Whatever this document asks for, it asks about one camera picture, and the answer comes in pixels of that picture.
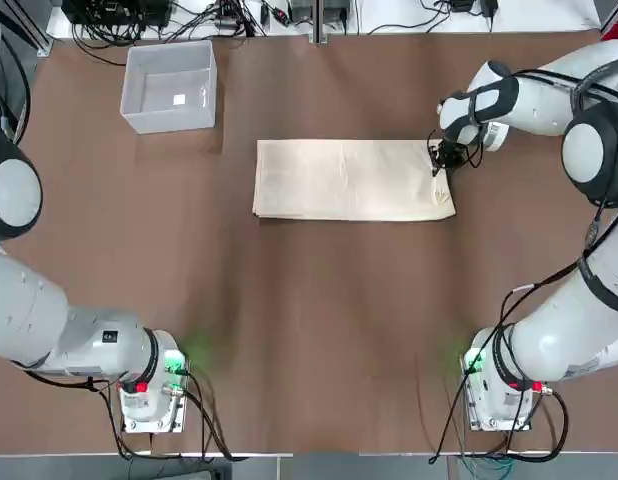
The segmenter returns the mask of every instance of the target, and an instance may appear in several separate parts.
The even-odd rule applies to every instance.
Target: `robotic arm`
[[[0,242],[28,232],[42,209],[36,169],[0,129]],[[128,432],[179,432],[185,359],[167,332],[135,315],[70,306],[63,290],[0,248],[0,357],[32,375],[118,383]]]
[[[574,101],[578,87],[569,77],[595,86]],[[434,165],[450,163],[445,152],[466,145],[497,150],[510,126],[564,135],[562,163],[571,182],[602,205],[599,210],[618,207],[618,41],[587,46],[540,70],[516,74],[487,62],[467,92],[445,99],[438,113],[444,148],[432,150]],[[475,365],[466,390],[472,429],[509,431],[516,417],[518,426],[524,424],[531,409],[529,380],[557,381],[618,365],[616,223],[553,296],[504,336],[494,336],[480,354],[493,329],[477,334],[463,361],[465,368]],[[597,220],[594,224],[586,247],[597,235]]]

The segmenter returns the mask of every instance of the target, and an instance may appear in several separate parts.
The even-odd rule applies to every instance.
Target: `beige cloth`
[[[263,218],[413,222],[456,213],[424,140],[260,140],[253,212]]]

